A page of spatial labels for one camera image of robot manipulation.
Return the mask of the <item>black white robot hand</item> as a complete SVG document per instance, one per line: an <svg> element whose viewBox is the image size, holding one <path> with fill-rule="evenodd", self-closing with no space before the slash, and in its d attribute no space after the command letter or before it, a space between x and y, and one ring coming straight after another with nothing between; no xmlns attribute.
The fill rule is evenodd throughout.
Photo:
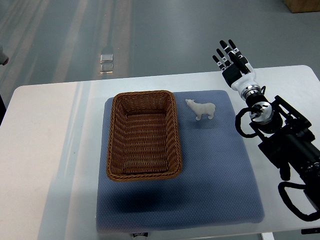
<svg viewBox="0 0 320 240"><path fill-rule="evenodd" d="M243 91L249 86L257 86L256 73L248 59L229 39L228 43L220 40L220 48L216 49L218 56L212 58L222 72L222 76L227 85L235 91Z"/></svg>

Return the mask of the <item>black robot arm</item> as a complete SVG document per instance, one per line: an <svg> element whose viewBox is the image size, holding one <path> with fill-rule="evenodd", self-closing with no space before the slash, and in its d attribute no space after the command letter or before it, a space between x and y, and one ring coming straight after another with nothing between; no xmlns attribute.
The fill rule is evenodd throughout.
<svg viewBox="0 0 320 240"><path fill-rule="evenodd" d="M247 107L235 117L235 129L244 138L259 137L258 148L279 169L278 192L284 204L306 222L320 218L320 151L312 142L312 125L280 96L269 102L265 88L250 84L240 92ZM302 190L315 212L304 214L291 201L287 188Z"/></svg>

